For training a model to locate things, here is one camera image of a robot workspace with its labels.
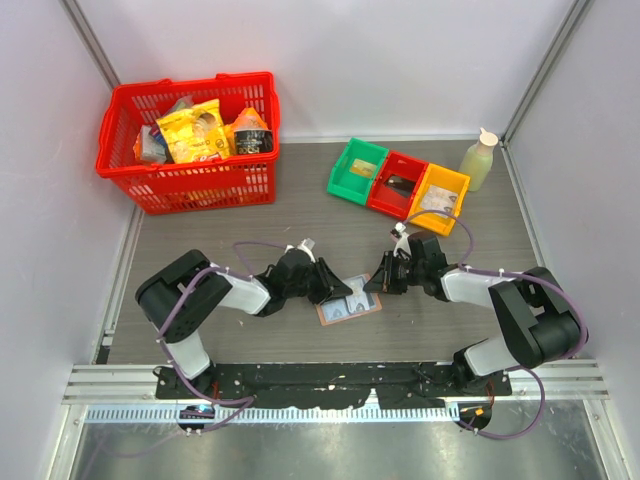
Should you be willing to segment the pink leather card holder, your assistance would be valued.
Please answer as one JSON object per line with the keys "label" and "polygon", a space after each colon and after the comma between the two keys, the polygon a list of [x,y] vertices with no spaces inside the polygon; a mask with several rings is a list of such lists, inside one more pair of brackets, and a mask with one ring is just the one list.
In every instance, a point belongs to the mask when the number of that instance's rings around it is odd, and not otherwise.
{"label": "pink leather card holder", "polygon": [[377,300],[377,308],[370,312],[350,315],[347,311],[345,298],[328,301],[316,307],[318,317],[322,326],[330,326],[339,322],[361,317],[367,314],[378,312],[382,309],[381,302],[377,294],[372,294]]}

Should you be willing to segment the white VIP credit card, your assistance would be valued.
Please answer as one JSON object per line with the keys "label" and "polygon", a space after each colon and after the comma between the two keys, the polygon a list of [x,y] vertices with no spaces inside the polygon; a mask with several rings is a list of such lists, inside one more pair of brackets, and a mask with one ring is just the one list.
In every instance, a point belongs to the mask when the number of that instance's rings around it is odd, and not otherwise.
{"label": "white VIP credit card", "polygon": [[455,215],[458,203],[458,194],[437,185],[429,185],[422,195],[419,207],[421,210],[429,210],[441,218],[448,219],[450,214]]}

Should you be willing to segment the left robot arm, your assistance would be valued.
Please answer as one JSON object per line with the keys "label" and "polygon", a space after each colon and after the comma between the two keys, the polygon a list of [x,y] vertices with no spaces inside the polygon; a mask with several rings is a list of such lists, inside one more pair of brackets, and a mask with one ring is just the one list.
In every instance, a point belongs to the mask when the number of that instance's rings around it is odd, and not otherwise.
{"label": "left robot arm", "polygon": [[209,397],[215,367],[199,334],[217,308],[255,317],[280,311],[293,298],[315,306],[343,299],[353,290],[340,280],[308,240],[282,247],[283,254],[260,274],[241,275],[193,249],[147,279],[135,301],[156,330],[156,342],[175,371],[177,385],[190,397]]}

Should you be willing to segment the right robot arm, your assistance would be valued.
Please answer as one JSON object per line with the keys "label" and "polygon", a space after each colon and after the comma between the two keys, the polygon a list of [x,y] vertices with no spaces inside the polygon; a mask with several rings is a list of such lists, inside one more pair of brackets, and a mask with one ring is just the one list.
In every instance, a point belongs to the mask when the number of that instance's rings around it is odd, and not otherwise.
{"label": "right robot arm", "polygon": [[544,267],[524,273],[474,273],[450,264],[437,237],[394,230],[396,245],[363,290],[404,294],[410,286],[443,302],[466,303],[494,311],[500,334],[465,347],[453,356],[451,380],[457,391],[472,395],[488,377],[516,367],[536,368],[569,355],[583,339],[572,307]]}

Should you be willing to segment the black credit card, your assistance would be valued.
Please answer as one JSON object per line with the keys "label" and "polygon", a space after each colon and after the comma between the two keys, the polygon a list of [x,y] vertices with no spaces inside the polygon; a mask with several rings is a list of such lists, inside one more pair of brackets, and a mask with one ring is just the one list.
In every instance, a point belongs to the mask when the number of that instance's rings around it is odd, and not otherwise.
{"label": "black credit card", "polygon": [[395,193],[408,198],[413,193],[415,182],[404,177],[392,175],[386,180],[385,186]]}

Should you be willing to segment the gold credit card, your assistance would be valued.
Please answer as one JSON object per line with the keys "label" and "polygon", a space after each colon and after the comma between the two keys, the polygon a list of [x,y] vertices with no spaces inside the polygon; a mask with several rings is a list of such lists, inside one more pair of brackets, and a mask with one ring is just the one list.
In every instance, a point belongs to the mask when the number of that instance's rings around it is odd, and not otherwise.
{"label": "gold credit card", "polygon": [[364,178],[372,178],[375,175],[376,171],[377,165],[375,163],[371,163],[359,158],[354,159],[349,168],[350,173]]}

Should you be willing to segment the red plastic bin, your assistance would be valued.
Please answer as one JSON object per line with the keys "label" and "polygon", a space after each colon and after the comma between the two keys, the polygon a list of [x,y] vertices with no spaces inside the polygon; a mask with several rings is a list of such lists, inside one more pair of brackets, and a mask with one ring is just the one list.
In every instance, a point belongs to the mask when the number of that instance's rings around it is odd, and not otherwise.
{"label": "red plastic bin", "polygon": [[[396,151],[390,151],[371,188],[366,206],[390,217],[405,220],[429,163]],[[415,182],[410,197],[403,197],[385,186],[386,180],[397,175]]]}

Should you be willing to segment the green plastic bin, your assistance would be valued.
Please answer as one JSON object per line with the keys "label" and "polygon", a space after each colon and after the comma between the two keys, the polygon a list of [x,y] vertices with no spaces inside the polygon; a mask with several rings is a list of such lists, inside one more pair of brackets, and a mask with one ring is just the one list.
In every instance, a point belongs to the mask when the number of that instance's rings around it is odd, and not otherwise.
{"label": "green plastic bin", "polygon": [[[387,148],[351,138],[331,170],[327,192],[353,203],[365,205],[388,154]],[[364,178],[349,172],[351,163],[356,158],[377,165],[377,171],[372,178]]]}

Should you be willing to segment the yellow plastic bin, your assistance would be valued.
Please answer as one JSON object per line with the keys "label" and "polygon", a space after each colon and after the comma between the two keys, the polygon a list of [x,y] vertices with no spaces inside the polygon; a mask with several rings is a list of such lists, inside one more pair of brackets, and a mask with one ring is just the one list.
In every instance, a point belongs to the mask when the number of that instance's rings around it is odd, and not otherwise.
{"label": "yellow plastic bin", "polygon": [[[423,180],[417,189],[414,201],[409,210],[409,216],[420,211],[419,202],[422,195],[429,185],[437,185],[456,192],[458,194],[458,203],[455,209],[455,216],[461,212],[465,195],[468,191],[470,179],[467,175],[442,167],[436,164],[429,164]],[[454,225],[455,220],[452,218],[441,218],[433,213],[423,214],[411,220],[414,225],[431,230],[439,235],[448,236]]]}

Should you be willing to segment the green lotion bottle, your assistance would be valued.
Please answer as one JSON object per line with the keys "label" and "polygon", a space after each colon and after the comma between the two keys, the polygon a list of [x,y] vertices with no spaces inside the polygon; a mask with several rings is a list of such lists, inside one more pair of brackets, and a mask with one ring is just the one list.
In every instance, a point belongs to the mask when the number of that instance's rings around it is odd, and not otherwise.
{"label": "green lotion bottle", "polygon": [[496,134],[480,128],[475,144],[471,145],[461,161],[458,171],[470,179],[468,189],[478,191],[491,171],[494,159],[494,148],[499,142]]}

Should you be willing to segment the black round can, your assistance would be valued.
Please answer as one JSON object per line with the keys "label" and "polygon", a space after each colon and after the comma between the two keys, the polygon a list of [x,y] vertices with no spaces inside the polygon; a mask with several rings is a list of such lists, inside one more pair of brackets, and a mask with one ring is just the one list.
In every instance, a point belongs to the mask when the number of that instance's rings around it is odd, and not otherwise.
{"label": "black round can", "polygon": [[270,130],[245,129],[234,132],[237,155],[270,153],[273,150],[273,134]]}

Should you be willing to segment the orange snack packet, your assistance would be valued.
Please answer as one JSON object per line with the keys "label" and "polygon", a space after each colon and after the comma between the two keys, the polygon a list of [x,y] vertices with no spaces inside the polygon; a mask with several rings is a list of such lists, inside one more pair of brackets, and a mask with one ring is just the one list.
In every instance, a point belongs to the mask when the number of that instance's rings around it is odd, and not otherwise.
{"label": "orange snack packet", "polygon": [[235,133],[245,130],[268,130],[267,123],[253,107],[244,108],[236,119],[223,126],[232,153],[236,151]]}

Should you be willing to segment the yellow chips bag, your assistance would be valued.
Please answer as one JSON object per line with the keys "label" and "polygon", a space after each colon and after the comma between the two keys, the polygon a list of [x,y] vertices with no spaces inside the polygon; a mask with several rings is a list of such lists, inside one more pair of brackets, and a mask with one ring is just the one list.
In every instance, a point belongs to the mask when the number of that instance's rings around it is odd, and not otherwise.
{"label": "yellow chips bag", "polygon": [[231,156],[218,99],[176,110],[160,117],[156,125],[175,164],[225,160]]}

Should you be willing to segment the red plastic shopping basket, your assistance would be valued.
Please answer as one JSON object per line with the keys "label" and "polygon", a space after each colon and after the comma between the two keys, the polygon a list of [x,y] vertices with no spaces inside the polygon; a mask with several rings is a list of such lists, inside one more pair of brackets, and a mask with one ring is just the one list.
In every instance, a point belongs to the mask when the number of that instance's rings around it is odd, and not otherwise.
{"label": "red plastic shopping basket", "polygon": [[[246,107],[254,108],[273,134],[273,149],[222,162],[137,161],[134,143],[141,127],[152,125],[184,96],[196,103],[219,99],[224,122],[235,120]],[[95,171],[149,215],[268,204],[276,198],[279,127],[279,98],[274,75],[268,71],[123,84],[112,91],[103,117]]]}

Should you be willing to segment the grey small box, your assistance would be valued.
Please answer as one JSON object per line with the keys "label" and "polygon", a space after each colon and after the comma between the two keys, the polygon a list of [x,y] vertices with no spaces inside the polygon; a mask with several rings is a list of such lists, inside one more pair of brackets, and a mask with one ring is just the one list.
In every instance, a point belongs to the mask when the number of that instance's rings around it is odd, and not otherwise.
{"label": "grey small box", "polygon": [[135,159],[143,164],[164,164],[167,160],[165,148],[151,135],[151,127],[143,125],[136,137],[133,152]]}

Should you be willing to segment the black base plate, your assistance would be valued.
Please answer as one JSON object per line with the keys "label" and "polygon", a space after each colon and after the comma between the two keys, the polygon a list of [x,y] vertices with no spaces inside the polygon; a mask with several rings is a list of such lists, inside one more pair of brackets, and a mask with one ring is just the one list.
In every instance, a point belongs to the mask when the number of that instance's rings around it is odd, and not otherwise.
{"label": "black base plate", "polygon": [[213,398],[221,406],[344,410],[358,409],[375,394],[383,409],[436,407],[446,397],[505,397],[512,394],[502,372],[464,380],[449,364],[227,363],[213,364],[189,385],[169,366],[153,370],[159,400]]}

